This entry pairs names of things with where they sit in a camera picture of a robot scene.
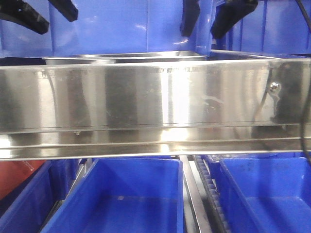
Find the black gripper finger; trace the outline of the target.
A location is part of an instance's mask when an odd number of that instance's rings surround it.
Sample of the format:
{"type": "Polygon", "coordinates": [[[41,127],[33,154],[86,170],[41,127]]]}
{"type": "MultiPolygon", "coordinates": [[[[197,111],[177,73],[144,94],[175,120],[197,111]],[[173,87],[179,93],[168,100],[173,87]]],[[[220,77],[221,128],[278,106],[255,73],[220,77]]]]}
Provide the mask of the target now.
{"type": "Polygon", "coordinates": [[[45,34],[49,30],[49,22],[23,0],[1,0],[0,18],[21,25],[38,34],[45,34]]]}
{"type": "Polygon", "coordinates": [[[49,0],[54,8],[58,10],[69,22],[78,19],[78,9],[71,0],[49,0]]]}
{"type": "Polygon", "coordinates": [[[199,15],[200,6],[198,0],[183,0],[182,21],[180,24],[180,32],[182,36],[191,36],[199,15]]]}
{"type": "Polygon", "coordinates": [[[210,29],[214,39],[221,39],[241,19],[253,12],[257,0],[226,0],[216,14],[210,29]]]}

